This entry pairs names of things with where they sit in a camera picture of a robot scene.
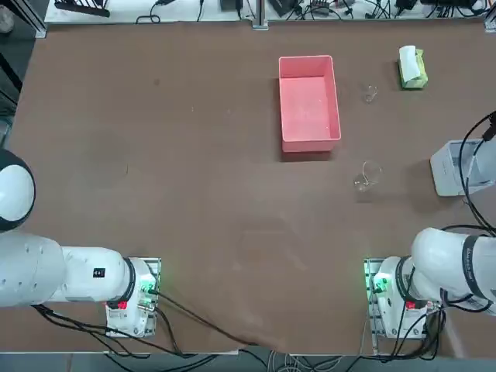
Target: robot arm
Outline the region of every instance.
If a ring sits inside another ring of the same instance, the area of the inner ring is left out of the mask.
[[[0,307],[44,302],[105,302],[107,326],[153,335],[160,259],[122,258],[101,247],[60,246],[19,231],[36,187],[26,163],[0,150]]]
[[[416,298],[450,301],[465,298],[463,307],[477,310],[496,302],[496,239],[438,229],[424,229],[412,246]],[[492,306],[486,310],[496,315]]]
[[[495,267],[495,238],[422,230],[411,257],[388,257],[374,277],[386,336],[404,337],[419,317],[442,303],[496,315]],[[421,337],[424,324],[425,318],[407,337]]]

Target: glass cup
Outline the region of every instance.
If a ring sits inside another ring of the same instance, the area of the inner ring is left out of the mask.
[[[366,103],[372,103],[379,92],[379,89],[375,85],[368,85],[363,91],[363,100]]]
[[[373,160],[363,162],[362,173],[353,179],[353,186],[358,192],[365,192],[379,182],[382,167]]]

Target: brown table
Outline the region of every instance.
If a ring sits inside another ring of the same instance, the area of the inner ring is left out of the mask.
[[[427,226],[473,221],[460,198],[436,196],[429,158],[494,109],[494,42],[467,21],[52,28],[36,42],[11,140],[38,187],[23,228],[162,257],[164,291],[245,339],[356,354],[363,259],[408,254]],[[406,44],[425,50],[424,91],[398,87]],[[283,157],[277,59],[315,54],[334,58],[343,138],[330,158]],[[379,88],[371,105],[367,84]],[[384,176],[358,198],[367,159]],[[496,219],[494,190],[474,201]],[[105,320],[101,305],[54,307]],[[165,309],[183,349],[237,347]],[[1,315],[2,351],[102,350],[32,309]],[[491,317],[449,316],[444,355],[495,354]]]

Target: white box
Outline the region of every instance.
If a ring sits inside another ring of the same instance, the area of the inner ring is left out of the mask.
[[[468,139],[465,142],[462,154],[462,170],[465,178],[467,178],[470,169],[472,155],[480,142],[481,139]],[[461,143],[461,140],[449,141],[437,153],[431,156],[432,176],[434,177],[436,192],[439,196],[465,195],[460,182],[460,171],[458,168]],[[477,158],[478,155],[474,160],[470,172],[469,194],[473,194],[494,184],[494,180],[485,179],[481,174],[477,164]]]

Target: pink plastic box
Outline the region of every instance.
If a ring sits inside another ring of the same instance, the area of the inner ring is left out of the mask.
[[[330,151],[341,138],[331,56],[279,58],[282,150]]]

